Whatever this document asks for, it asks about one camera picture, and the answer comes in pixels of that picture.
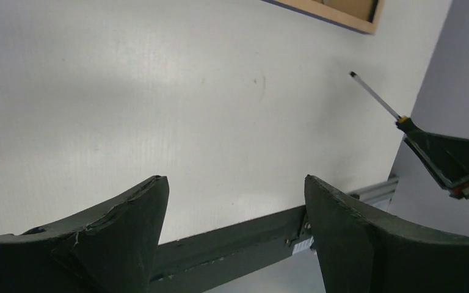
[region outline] gray wall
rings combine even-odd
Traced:
[[[300,252],[207,293],[324,293],[321,268],[311,251]]]
[[[454,0],[412,118],[424,130],[469,138],[469,0]],[[469,236],[469,201],[448,197],[402,143],[390,210],[404,219]]]

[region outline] wooden frame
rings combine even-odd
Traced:
[[[380,14],[385,0],[376,0],[372,21],[363,20],[348,13],[339,11],[314,0],[264,0],[288,9],[319,18],[330,23],[352,29],[364,34],[374,34],[377,30]]]

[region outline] white label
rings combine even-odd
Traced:
[[[314,243],[314,237],[311,237],[310,239],[299,242],[298,244],[294,245],[294,250],[292,251],[292,255],[295,255],[296,253],[301,252],[303,250],[309,249],[312,246],[312,243]]]

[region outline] white wall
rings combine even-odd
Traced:
[[[412,118],[427,131],[469,138],[469,0],[452,4]],[[391,213],[469,236],[469,201],[450,198],[404,144],[394,172],[400,181]]]
[[[450,0],[361,35],[258,0],[0,0],[0,234],[168,175],[161,242],[386,180]]]

